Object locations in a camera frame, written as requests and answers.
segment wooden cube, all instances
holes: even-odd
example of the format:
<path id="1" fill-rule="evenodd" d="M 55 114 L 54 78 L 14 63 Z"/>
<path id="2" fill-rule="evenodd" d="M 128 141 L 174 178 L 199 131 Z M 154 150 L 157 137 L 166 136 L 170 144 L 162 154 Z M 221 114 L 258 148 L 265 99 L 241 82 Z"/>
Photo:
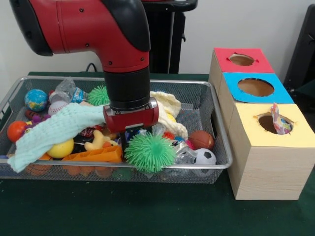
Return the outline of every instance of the wooden cube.
<path id="1" fill-rule="evenodd" d="M 223 72 L 274 73 L 260 49 L 215 48 L 212 53 L 209 82 L 217 94 Z"/>
<path id="2" fill-rule="evenodd" d="M 227 133 L 235 103 L 294 103 L 274 73 L 224 72 L 218 99 Z"/>
<path id="3" fill-rule="evenodd" d="M 271 106 L 235 104 L 228 173 L 237 200 L 297 200 L 314 167 L 315 134 L 297 105 L 279 105 L 280 115 L 293 124 L 285 135 L 272 130 Z"/>

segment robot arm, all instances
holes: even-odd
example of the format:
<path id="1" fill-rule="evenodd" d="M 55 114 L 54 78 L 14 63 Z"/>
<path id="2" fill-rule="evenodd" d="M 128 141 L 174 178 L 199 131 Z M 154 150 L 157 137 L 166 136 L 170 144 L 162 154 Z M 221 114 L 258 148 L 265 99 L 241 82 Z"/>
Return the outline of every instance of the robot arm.
<path id="1" fill-rule="evenodd" d="M 112 132 L 157 122 L 150 99 L 150 35 L 141 0 L 10 0 L 24 38 L 42 56 L 95 52 L 110 98 Z"/>

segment white wall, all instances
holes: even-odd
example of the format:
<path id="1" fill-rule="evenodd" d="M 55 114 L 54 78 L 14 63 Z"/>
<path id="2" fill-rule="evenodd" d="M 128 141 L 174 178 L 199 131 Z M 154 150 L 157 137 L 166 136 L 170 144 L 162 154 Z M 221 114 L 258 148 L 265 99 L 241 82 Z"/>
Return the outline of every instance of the white wall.
<path id="1" fill-rule="evenodd" d="M 209 73 L 213 47 L 259 47 L 284 79 L 304 15 L 312 0 L 199 0 L 186 13 L 186 43 L 180 72 Z M 82 71 L 93 53 L 41 57 L 31 51 L 8 0 L 0 3 L 0 100 L 14 81 L 29 71 Z"/>
<path id="2" fill-rule="evenodd" d="M 186 13 L 180 72 L 209 73 L 214 47 L 261 48 L 284 80 L 313 0 L 199 0 Z"/>

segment cream knitted fabric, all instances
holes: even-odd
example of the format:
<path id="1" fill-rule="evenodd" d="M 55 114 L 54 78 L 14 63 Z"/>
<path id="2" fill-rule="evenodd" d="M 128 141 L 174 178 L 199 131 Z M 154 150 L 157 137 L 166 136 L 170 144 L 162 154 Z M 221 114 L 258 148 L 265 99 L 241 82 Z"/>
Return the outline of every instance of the cream knitted fabric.
<path id="1" fill-rule="evenodd" d="M 83 129 L 104 122 L 103 106 L 88 107 L 70 103 L 48 120 L 35 126 L 16 142 L 15 156 L 8 164 L 16 172 L 38 160 L 54 144 L 75 137 Z"/>
<path id="2" fill-rule="evenodd" d="M 158 104 L 158 122 L 172 132 L 175 136 L 181 136 L 184 139 L 188 138 L 188 132 L 185 126 L 172 121 L 167 114 L 171 114 L 176 118 L 181 110 L 181 102 L 172 94 L 165 92 L 150 92 L 150 96 L 157 100 Z"/>
<path id="3" fill-rule="evenodd" d="M 151 91 L 150 96 L 163 104 L 166 113 L 171 114 L 174 118 L 177 117 L 181 110 L 181 102 L 178 101 L 174 95 L 165 92 Z"/>

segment metal basket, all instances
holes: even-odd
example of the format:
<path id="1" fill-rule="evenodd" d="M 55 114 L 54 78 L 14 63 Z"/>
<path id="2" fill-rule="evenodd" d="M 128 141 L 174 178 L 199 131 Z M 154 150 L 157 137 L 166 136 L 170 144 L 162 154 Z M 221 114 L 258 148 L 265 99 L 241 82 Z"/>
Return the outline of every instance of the metal basket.
<path id="1" fill-rule="evenodd" d="M 63 77 L 28 76 L 19 79 L 0 104 L 0 154 L 15 152 L 6 135 L 8 125 L 15 120 L 27 121 L 24 116 L 24 96 L 31 89 L 49 92 Z M 76 85 L 90 92 L 104 84 L 103 78 L 74 78 Z M 0 159 L 0 178 L 45 179 L 45 180 L 84 180 L 84 181 L 131 181 L 131 182 L 170 182 L 170 183 L 210 183 L 213 184 L 223 169 L 232 164 L 230 145 L 222 122 L 220 108 L 213 86 L 196 81 L 151 81 L 152 91 L 174 94 L 182 103 L 177 121 L 191 133 L 203 129 L 215 137 L 213 153 L 216 165 L 173 165 L 156 174 L 141 173 L 126 163 L 61 162 L 36 161 L 23 172 L 17 174 Z M 71 175 L 69 169 L 80 168 L 83 174 Z"/>

